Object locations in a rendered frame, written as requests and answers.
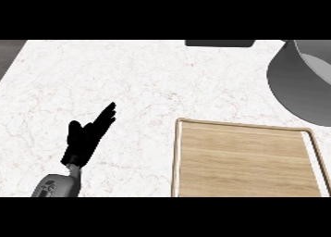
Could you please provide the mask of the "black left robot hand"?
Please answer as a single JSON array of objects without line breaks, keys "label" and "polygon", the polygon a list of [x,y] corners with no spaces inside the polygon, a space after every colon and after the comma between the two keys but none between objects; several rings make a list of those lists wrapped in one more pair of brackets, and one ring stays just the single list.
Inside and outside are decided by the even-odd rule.
[{"label": "black left robot hand", "polygon": [[116,121],[116,107],[118,104],[112,103],[94,122],[90,122],[85,126],[78,120],[69,123],[69,135],[67,135],[67,149],[62,163],[76,165],[82,168],[97,150],[101,142],[101,138],[106,135],[115,121]]}]

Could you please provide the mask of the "wooden tray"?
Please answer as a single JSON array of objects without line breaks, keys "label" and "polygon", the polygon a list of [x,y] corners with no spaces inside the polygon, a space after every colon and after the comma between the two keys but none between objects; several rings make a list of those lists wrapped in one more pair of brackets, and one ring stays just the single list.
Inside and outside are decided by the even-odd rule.
[{"label": "wooden tray", "polygon": [[331,180],[311,129],[177,120],[174,197],[323,195]]}]

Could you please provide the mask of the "grey metal pot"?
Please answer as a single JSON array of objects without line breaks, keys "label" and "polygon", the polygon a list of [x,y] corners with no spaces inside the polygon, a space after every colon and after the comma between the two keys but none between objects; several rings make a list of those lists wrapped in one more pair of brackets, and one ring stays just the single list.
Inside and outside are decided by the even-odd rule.
[{"label": "grey metal pot", "polygon": [[331,127],[331,40],[290,40],[267,71],[286,109],[308,122]]}]

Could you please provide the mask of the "dark grey flat appliance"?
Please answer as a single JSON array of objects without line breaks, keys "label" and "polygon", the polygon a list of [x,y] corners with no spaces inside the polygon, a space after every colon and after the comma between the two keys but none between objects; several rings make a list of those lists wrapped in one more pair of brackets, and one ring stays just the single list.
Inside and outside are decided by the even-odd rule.
[{"label": "dark grey flat appliance", "polygon": [[252,47],[256,40],[185,40],[187,46]]}]

